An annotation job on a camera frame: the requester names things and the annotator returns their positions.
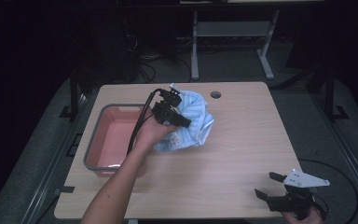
wooden table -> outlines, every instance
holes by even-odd
[[[280,216],[255,197],[255,189],[283,196],[283,184],[269,179],[269,172],[287,175],[293,168],[301,169],[266,84],[186,83],[178,87],[204,96],[215,117],[213,128],[202,147],[164,153],[152,150],[146,174],[135,183],[125,218]],[[156,88],[168,90],[169,84],[101,87],[65,182],[75,189],[61,194],[57,218],[82,218],[107,181],[83,164],[101,109],[109,104],[142,104]],[[212,98],[212,91],[220,91],[221,98]]]

light blue cloth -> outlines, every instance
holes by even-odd
[[[179,114],[191,120],[188,128],[180,127],[161,142],[154,145],[157,151],[173,151],[185,147],[199,147],[212,129],[214,117],[206,110],[208,104],[202,95],[193,91],[181,91]]]

pink tray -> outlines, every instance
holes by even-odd
[[[111,176],[117,171],[126,158],[143,107],[107,105],[102,109],[83,160],[88,169],[99,176]]]

wire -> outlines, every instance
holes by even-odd
[[[177,53],[190,52],[190,50],[192,49],[192,43],[193,43],[193,40],[191,37],[178,38],[177,40],[178,41],[186,40],[185,44],[178,46],[176,48]]]
[[[157,60],[157,59],[161,59],[163,58],[162,54],[154,54],[154,55],[144,55],[144,56],[141,56],[141,59],[142,60],[145,60],[145,61],[154,61],[154,60]]]
[[[326,202],[319,194],[317,194],[317,193],[313,193],[313,192],[312,192],[312,195],[313,195],[313,196],[316,196],[319,200],[321,200],[321,201],[324,203],[324,207],[325,207],[326,209],[324,210],[324,213],[323,213],[322,215],[323,215],[323,218],[324,218],[324,220],[325,220],[325,218],[327,217],[328,211],[329,211],[327,202]]]
[[[127,79],[126,77],[122,76],[121,74],[113,71],[112,69],[109,68],[109,66],[102,62],[100,59],[98,59],[96,56],[94,56],[92,53],[90,53],[89,51],[87,51],[86,49],[84,49],[79,43],[77,43],[76,40],[74,40],[72,37],[70,37],[70,39],[83,51],[85,52],[87,55],[89,55],[91,57],[91,59],[95,60],[96,62],[98,62],[103,68],[106,69],[106,71],[108,71],[110,74],[112,74],[115,77],[120,77],[123,78],[124,80]]]
[[[185,64],[185,66],[187,67],[188,73],[189,73],[188,82],[191,82],[192,76],[191,76],[191,68],[190,68],[190,66],[188,66],[188,64],[185,61],[183,61],[182,59],[176,59],[176,60]]]
[[[145,123],[145,121],[153,117],[153,115],[155,115],[155,113],[152,113],[151,115],[149,115],[149,117],[145,118],[144,121],[142,121],[142,125]]]
[[[357,192],[357,190],[356,190],[356,187],[355,187],[354,183],[350,180],[350,178],[349,178],[347,175],[345,175],[342,171],[340,171],[337,167],[335,167],[335,166],[333,166],[333,165],[330,165],[330,164],[328,164],[328,163],[325,163],[325,162],[322,162],[322,161],[309,160],[309,159],[300,159],[300,158],[299,158],[298,160],[299,160],[299,161],[315,162],[315,163],[318,163],[318,164],[327,166],[327,167],[329,167],[329,168],[331,168],[331,169],[333,169],[333,170],[339,172],[341,175],[343,175],[343,176],[347,179],[347,181],[350,183],[350,185],[351,185],[351,187],[352,187],[352,189],[353,189],[353,192],[354,192],[354,194],[355,194],[355,197],[356,197],[356,205],[355,205],[355,209],[354,209],[354,211],[353,211],[351,217],[350,217],[350,218],[348,219],[348,221],[346,221],[345,223],[346,223],[346,224],[352,223],[353,220],[356,218],[357,213],[358,213],[358,192]]]
[[[136,38],[135,35],[126,35],[126,37],[131,37],[132,39],[135,40],[133,47],[131,47],[131,49],[129,49],[129,51],[133,52],[136,49],[136,47],[138,47],[138,39]]]
[[[155,96],[156,92],[158,92],[158,91],[164,91],[164,90],[163,89],[156,89],[156,90],[154,90],[154,91],[152,91],[150,93],[149,97],[147,97],[147,100],[146,100],[146,103],[144,105],[144,108],[142,109],[142,112],[141,112],[138,120],[136,121],[135,127],[134,127],[134,129],[132,131],[129,146],[128,146],[128,149],[127,149],[127,155],[130,154],[130,152],[132,150],[133,142],[135,141],[136,134],[139,132],[139,130],[142,127],[142,124],[144,123],[144,117],[145,117],[145,114],[146,114],[146,110],[150,106],[150,103],[152,102],[153,97]]]
[[[150,68],[153,71],[153,75],[152,77],[149,77],[149,75],[146,73],[146,71],[142,68],[142,66],[146,66],[148,68]],[[154,78],[156,76],[156,69],[154,67],[152,67],[149,64],[146,63],[141,63],[139,65],[139,72],[142,74],[142,76],[144,77],[145,83],[150,83],[150,82],[154,82]]]
[[[197,41],[199,43],[199,54],[217,54],[223,52],[227,49],[223,49],[221,38],[217,38],[217,42],[215,41],[216,38],[208,38],[207,40]]]

black cable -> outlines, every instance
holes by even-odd
[[[211,39],[212,41],[208,42],[205,41],[207,44],[209,44],[207,49],[202,50],[202,44],[204,45],[205,43],[200,44],[200,50],[198,50],[199,54],[217,54],[223,51],[226,51],[227,49],[224,49],[222,47],[222,41],[220,38],[217,39],[217,41],[215,41],[216,39]]]
[[[323,217],[323,219],[325,220],[325,218],[326,218],[327,215],[328,215],[328,211],[329,211],[327,202],[326,202],[319,194],[316,194],[316,193],[313,193],[313,192],[312,192],[312,195],[313,195],[313,196],[316,196],[319,200],[321,200],[321,201],[324,203],[324,207],[325,207],[326,209],[324,210],[324,213],[322,214],[322,217]]]
[[[154,82],[154,78],[156,77],[156,69],[153,66],[146,64],[146,63],[141,63],[139,66],[140,66],[140,72],[145,79],[145,83]],[[146,67],[150,68],[153,72],[152,77],[149,77],[149,75],[146,73],[146,71],[141,66],[146,66]]]
[[[350,180],[350,178],[345,175],[342,171],[340,171],[337,167],[333,166],[333,165],[330,165],[328,163],[325,163],[325,162],[322,162],[322,161],[314,161],[314,160],[309,160],[309,159],[298,159],[299,161],[309,161],[309,162],[315,162],[315,163],[318,163],[318,164],[321,164],[321,165],[324,165],[324,166],[327,166],[337,172],[339,172],[341,175],[343,175],[347,181],[350,183],[352,189],[353,189],[353,192],[355,194],[355,197],[356,197],[356,206],[355,206],[355,209],[351,215],[351,217],[348,219],[348,221],[345,222],[345,224],[350,224],[353,222],[353,220],[355,219],[355,217],[357,216],[357,213],[358,213],[358,192],[356,190],[356,187],[354,185],[354,183]]]
[[[101,61],[100,59],[98,59],[96,56],[94,56],[92,53],[90,53],[89,51],[87,51],[86,49],[84,49],[79,43],[77,43],[76,40],[74,40],[72,37],[70,37],[70,39],[72,39],[72,41],[75,43],[75,45],[77,45],[83,52],[85,52],[89,57],[91,57],[91,59],[93,59],[95,62],[99,63],[106,71],[108,71],[110,74],[112,74],[115,77],[120,77],[123,78],[123,80],[127,79],[126,77],[122,76],[121,74],[113,71],[112,69],[109,68],[109,66],[104,63],[103,61]]]
[[[184,64],[185,64],[185,66],[187,67],[188,73],[189,73],[188,82],[191,82],[192,76],[191,76],[191,68],[190,68],[190,66],[188,66],[188,64],[187,64],[185,61],[183,61],[182,59],[176,59],[176,60],[177,60],[178,62],[181,62],[181,63],[184,63]]]
[[[149,97],[146,100],[146,103],[144,105],[144,108],[142,109],[141,115],[139,116],[138,120],[136,121],[135,127],[134,127],[134,129],[132,131],[129,146],[128,146],[128,149],[127,149],[127,155],[130,154],[130,152],[132,150],[132,147],[133,147],[133,142],[135,141],[136,134],[139,132],[139,130],[142,127],[142,124],[144,122],[144,117],[145,117],[146,110],[150,106],[150,103],[152,102],[153,97],[155,96],[156,92],[158,92],[158,91],[164,91],[164,90],[163,89],[156,89],[156,90],[152,91],[150,93]]]
[[[145,121],[150,119],[153,115],[155,115],[155,113],[152,113],[151,115],[149,115],[149,117],[145,118],[144,121],[142,121],[142,125],[145,123]]]
[[[57,196],[54,198],[54,200],[53,200],[53,201],[48,205],[48,207],[45,209],[45,211],[43,212],[43,214],[40,215],[40,217],[37,219],[36,224],[39,223],[39,222],[42,220],[42,218],[46,215],[46,213],[47,213],[48,210],[51,208],[51,206],[53,206],[53,204],[55,204],[55,202],[57,202],[57,200],[58,200],[59,198],[60,198],[59,195],[57,195]]]
[[[192,43],[193,43],[193,40],[191,39],[191,37],[185,42],[184,45],[181,45],[181,46],[178,46],[176,48],[176,53],[178,54],[182,54],[182,53],[187,53],[187,52],[190,52],[193,48],[192,46]]]

